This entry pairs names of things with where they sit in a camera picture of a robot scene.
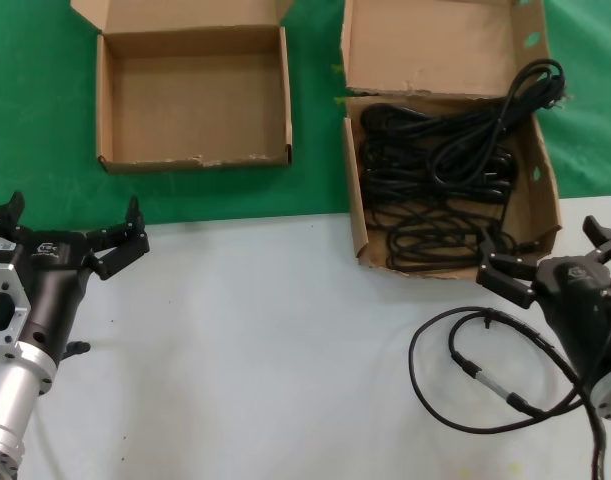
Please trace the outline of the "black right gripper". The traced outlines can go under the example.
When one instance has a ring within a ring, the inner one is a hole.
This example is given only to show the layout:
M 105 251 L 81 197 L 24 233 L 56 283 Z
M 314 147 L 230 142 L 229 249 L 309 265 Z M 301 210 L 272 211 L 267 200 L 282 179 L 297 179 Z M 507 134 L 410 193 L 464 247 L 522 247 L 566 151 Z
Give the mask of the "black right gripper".
M 535 260 L 497 253 L 483 229 L 476 283 L 521 308 L 536 298 L 572 368 L 594 386 L 611 372 L 611 229 L 589 215 L 582 230 L 594 247 L 588 258 L 544 260 L 536 273 Z

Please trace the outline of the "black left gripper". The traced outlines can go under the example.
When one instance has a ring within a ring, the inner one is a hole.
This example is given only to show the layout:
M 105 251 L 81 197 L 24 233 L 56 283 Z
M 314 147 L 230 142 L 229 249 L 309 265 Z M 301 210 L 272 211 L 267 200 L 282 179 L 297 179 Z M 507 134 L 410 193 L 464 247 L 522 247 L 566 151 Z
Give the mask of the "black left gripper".
M 111 278 L 150 251 L 148 235 L 136 196 L 130 198 L 122 224 L 85 235 L 26 230 L 19 224 L 24 208 L 20 191 L 0 205 L 0 238 L 21 245 L 30 267 L 30 312 L 20 340 L 37 347 L 58 364 L 65 354 L 92 270 L 101 280 Z

